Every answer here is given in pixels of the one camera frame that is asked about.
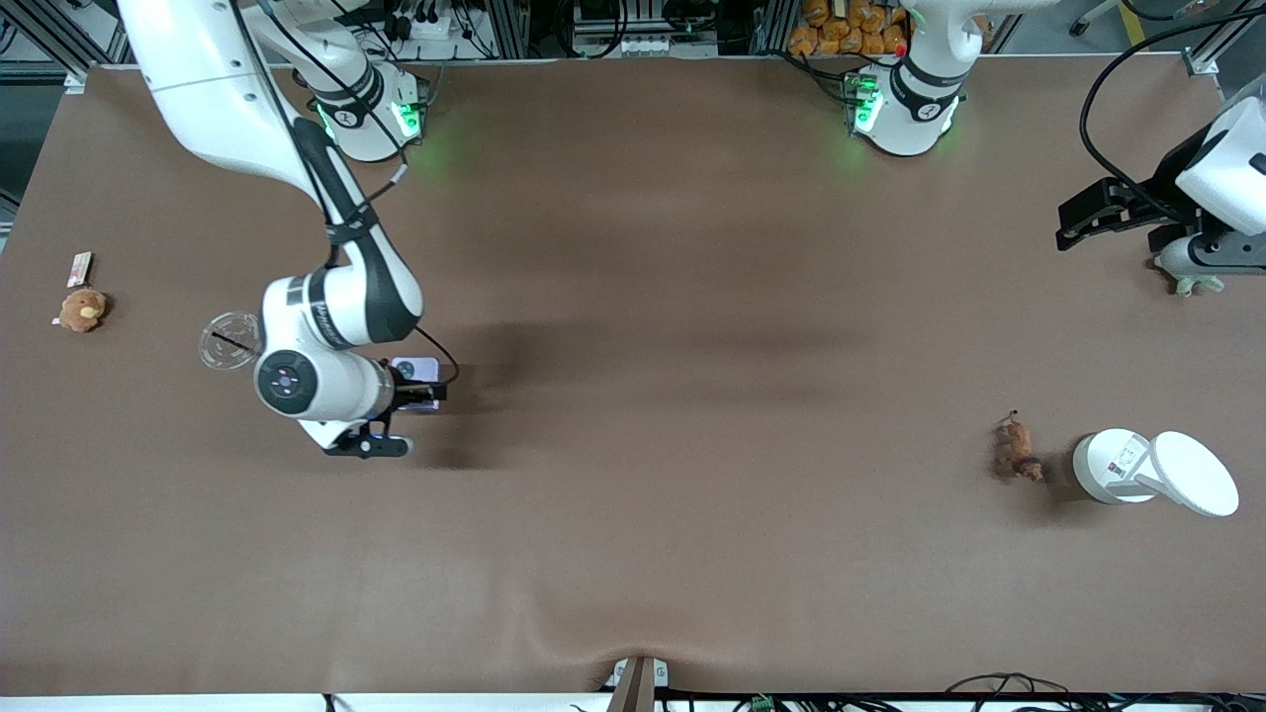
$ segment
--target brown plush toy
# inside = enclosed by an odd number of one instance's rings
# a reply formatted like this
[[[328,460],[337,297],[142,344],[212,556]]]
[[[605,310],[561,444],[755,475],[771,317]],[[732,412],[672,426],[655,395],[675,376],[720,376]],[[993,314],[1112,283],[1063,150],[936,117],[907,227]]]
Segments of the brown plush toy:
[[[76,289],[62,302],[57,321],[72,332],[92,331],[105,314],[105,295],[95,289]]]
[[[1033,454],[1033,433],[1028,426],[1015,419],[1019,410],[1012,410],[1003,424],[1003,432],[1010,441],[1010,448],[1001,459],[1004,465],[1010,465],[1017,476],[1031,481],[1042,481],[1042,461]]]

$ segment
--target clear plastic lid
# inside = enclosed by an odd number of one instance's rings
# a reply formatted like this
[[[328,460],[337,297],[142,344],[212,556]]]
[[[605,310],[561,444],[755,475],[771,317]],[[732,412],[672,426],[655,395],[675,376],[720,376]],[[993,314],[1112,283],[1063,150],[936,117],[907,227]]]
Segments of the clear plastic lid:
[[[263,350],[260,318],[249,312],[227,312],[203,329],[199,355],[216,371],[234,371],[253,362]]]

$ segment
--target circular button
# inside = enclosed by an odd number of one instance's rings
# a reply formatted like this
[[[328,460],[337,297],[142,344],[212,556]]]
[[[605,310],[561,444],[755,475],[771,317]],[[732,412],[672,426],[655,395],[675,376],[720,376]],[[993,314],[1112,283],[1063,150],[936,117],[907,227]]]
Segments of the circular button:
[[[277,412],[301,416],[316,395],[316,370],[303,353],[276,351],[260,362],[256,388]]]

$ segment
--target small card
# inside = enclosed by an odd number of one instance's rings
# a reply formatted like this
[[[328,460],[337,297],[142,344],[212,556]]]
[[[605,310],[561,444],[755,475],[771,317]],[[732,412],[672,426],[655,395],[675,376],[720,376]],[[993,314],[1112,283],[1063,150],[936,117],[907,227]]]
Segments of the small card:
[[[66,280],[66,289],[72,286],[81,286],[87,281],[87,271],[92,267],[92,253],[80,252],[75,256],[75,261],[71,262],[71,276]]]

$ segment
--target teddy bear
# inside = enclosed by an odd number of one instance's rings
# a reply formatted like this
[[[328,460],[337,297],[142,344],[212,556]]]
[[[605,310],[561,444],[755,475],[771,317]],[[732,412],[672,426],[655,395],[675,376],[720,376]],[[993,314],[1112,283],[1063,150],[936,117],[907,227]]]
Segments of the teddy bear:
[[[105,295],[95,289],[76,289],[62,302],[61,324],[72,332],[91,331],[105,314]]]

